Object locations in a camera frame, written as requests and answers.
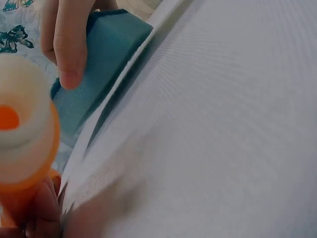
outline sponge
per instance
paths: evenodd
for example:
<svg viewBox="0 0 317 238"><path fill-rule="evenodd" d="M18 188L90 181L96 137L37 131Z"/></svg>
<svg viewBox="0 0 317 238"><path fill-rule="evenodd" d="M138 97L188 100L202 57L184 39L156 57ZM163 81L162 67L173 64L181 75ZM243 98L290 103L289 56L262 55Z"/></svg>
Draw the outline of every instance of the sponge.
<svg viewBox="0 0 317 238"><path fill-rule="evenodd" d="M152 29L123 9L94 12L89 16L88 57L82 83L68 91L57 79L51 89L64 134L74 134L100 105Z"/></svg>

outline patterned fabric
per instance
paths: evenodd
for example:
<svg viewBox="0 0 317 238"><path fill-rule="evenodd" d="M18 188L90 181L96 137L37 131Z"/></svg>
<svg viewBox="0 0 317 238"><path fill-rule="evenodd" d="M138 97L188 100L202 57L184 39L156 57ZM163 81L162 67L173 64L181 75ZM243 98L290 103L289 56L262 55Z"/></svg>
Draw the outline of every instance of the patterned fabric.
<svg viewBox="0 0 317 238"><path fill-rule="evenodd" d="M162 0L118 0L120 7L146 20ZM44 70L50 84L58 77L56 66L40 49L40 9L43 0L0 0L0 54L23 56ZM72 146L61 142L53 168L63 172Z"/></svg>

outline white bottle cap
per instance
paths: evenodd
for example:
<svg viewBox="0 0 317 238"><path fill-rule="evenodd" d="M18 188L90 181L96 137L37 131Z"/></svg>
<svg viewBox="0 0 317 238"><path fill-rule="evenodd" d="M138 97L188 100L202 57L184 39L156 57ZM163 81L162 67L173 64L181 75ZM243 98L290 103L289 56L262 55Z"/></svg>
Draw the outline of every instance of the white bottle cap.
<svg viewBox="0 0 317 238"><path fill-rule="evenodd" d="M0 72L0 123L10 123L3 109L18 117L14 128L0 124L0 183L11 184L27 179L47 160L55 137L54 119L49 84L37 65L4 54Z"/></svg>

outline white mesh fabric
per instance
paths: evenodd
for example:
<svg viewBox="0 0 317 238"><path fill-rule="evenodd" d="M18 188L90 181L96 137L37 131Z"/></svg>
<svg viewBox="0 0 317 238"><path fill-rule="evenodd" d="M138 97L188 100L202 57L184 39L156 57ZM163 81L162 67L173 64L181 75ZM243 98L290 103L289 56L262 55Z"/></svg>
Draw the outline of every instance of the white mesh fabric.
<svg viewBox="0 0 317 238"><path fill-rule="evenodd" d="M316 12L194 0L88 154L72 155L65 237L316 237Z"/></svg>

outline skin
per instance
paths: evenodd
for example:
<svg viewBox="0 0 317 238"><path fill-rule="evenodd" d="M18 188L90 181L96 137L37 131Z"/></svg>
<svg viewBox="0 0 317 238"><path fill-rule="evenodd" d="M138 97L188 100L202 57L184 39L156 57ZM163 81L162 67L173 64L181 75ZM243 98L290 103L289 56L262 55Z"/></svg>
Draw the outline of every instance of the skin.
<svg viewBox="0 0 317 238"><path fill-rule="evenodd" d="M42 9L41 49L55 63L61 85L75 89L86 60L86 24L90 12L117 9L115 0L45 0Z"/></svg>
<svg viewBox="0 0 317 238"><path fill-rule="evenodd" d="M0 228L0 238L57 238L60 233L60 209L52 180L45 178L30 204L26 230Z"/></svg>

